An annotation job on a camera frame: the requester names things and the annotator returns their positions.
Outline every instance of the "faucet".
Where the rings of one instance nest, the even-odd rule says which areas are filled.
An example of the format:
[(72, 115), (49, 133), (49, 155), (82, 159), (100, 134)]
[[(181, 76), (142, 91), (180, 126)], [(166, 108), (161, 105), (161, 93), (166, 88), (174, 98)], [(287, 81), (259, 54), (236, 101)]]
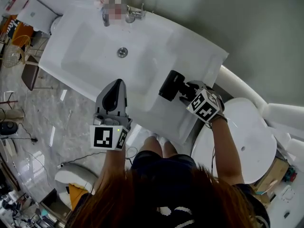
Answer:
[[(143, 10), (143, 4), (142, 4), (142, 9), (140, 11), (138, 10), (131, 10), (131, 8), (124, 2), (124, 0), (121, 0), (121, 6), (122, 9), (121, 11), (126, 11), (126, 15), (125, 15), (125, 21), (127, 23), (133, 23), (135, 21), (135, 19), (143, 19), (143, 17), (145, 16), (145, 11)], [(101, 9), (102, 15), (103, 15), (103, 22), (104, 22), (104, 26), (108, 27), (110, 25), (110, 21), (109, 21), (109, 13), (108, 13), (108, 9), (105, 8), (105, 5), (102, 7)]]

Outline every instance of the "person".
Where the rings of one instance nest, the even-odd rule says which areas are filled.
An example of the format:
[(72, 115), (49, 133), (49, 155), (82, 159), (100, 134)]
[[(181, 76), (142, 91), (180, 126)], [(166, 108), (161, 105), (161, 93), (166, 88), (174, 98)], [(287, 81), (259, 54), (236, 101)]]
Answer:
[(125, 147), (107, 151), (95, 195), (81, 197), (66, 227), (270, 227), (266, 209), (244, 184), (223, 113), (213, 130), (218, 177), (153, 134), (125, 170)]

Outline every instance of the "grey wall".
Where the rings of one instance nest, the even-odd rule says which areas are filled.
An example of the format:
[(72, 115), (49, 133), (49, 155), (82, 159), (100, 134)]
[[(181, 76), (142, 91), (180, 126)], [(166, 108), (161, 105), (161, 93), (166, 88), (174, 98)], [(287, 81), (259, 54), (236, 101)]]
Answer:
[(127, 0), (230, 53), (224, 65), (266, 101), (304, 106), (304, 0)]

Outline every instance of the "dark t-shirt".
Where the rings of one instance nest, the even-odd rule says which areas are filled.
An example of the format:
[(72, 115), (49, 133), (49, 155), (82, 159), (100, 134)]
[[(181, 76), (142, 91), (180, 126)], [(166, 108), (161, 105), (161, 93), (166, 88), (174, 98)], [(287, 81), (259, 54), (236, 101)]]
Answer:
[[(149, 192), (146, 190), (141, 193), (141, 190), (135, 190), (135, 195), (140, 196), (140, 199), (149, 199), (153, 207), (160, 207), (153, 215), (153, 223), (159, 224), (162, 227), (195, 227), (195, 220), (190, 209), (189, 193), (191, 192), (192, 174), (189, 168), (185, 168), (183, 164), (161, 159), (157, 163), (146, 165), (138, 170), (141, 176), (153, 179), (153, 185), (150, 185)], [(264, 228), (270, 227), (270, 221), (265, 207), (256, 198), (251, 195), (251, 188), (245, 184), (237, 184), (237, 186), (251, 203), (257, 220), (263, 224)], [(81, 197), (76, 209), (85, 202), (88, 195)]]

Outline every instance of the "leg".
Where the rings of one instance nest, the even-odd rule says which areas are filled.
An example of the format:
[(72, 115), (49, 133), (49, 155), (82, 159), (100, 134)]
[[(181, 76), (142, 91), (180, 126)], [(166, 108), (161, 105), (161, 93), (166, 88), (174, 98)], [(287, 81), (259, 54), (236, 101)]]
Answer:
[(175, 147), (169, 140), (165, 142), (165, 144), (163, 145), (163, 149), (165, 158), (170, 158), (178, 154)]
[(144, 150), (152, 151), (162, 157), (162, 148), (155, 136), (150, 136), (144, 141), (144, 144), (139, 152)]

